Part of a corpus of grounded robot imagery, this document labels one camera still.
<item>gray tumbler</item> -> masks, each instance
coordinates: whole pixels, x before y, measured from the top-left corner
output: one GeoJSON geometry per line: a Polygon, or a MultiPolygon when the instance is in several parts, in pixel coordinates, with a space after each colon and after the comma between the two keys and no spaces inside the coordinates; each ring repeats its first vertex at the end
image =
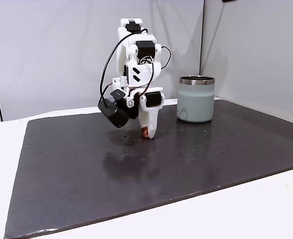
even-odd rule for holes
{"type": "Polygon", "coordinates": [[[180,78],[177,117],[186,122],[200,123],[212,119],[215,79],[206,76],[180,78]]]}

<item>black table surface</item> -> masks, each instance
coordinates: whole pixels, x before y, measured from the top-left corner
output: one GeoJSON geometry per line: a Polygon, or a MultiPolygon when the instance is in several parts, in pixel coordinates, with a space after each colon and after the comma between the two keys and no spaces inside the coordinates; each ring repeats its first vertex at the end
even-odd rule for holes
{"type": "Polygon", "coordinates": [[[154,139],[139,121],[102,114],[28,123],[6,239],[51,234],[293,169],[293,123],[223,100],[211,122],[159,111],[154,139]]]}

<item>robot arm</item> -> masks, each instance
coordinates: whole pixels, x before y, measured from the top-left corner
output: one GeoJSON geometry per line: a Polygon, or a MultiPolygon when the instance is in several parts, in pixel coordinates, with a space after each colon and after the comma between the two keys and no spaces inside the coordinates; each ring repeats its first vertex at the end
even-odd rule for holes
{"type": "Polygon", "coordinates": [[[116,52],[116,68],[120,77],[113,78],[113,98],[109,99],[115,107],[110,103],[110,107],[99,103],[99,108],[117,127],[123,126],[128,118],[139,117],[142,135],[153,138],[158,111],[165,99],[163,88],[151,85],[161,73],[162,47],[153,35],[142,30],[141,19],[121,19],[118,36],[122,42],[116,52]],[[121,123],[114,122],[119,118],[121,123]]]}

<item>stainless steel rim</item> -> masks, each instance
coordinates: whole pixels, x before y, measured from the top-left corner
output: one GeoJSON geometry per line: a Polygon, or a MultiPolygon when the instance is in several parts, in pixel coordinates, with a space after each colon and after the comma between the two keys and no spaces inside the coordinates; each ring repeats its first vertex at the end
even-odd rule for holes
{"type": "Polygon", "coordinates": [[[180,83],[190,86],[207,86],[215,83],[215,78],[208,76],[182,76],[180,83]]]}

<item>white table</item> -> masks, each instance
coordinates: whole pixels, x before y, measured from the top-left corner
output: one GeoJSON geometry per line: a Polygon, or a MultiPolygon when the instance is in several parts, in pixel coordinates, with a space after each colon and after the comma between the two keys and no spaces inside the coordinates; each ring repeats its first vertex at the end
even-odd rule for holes
{"type": "MultiPolygon", "coordinates": [[[[167,100],[166,105],[176,104],[167,100]]],[[[29,120],[96,113],[94,108],[50,112],[0,122],[0,239],[29,120]]],[[[40,237],[87,238],[293,238],[293,170],[114,220],[40,237]]]]}

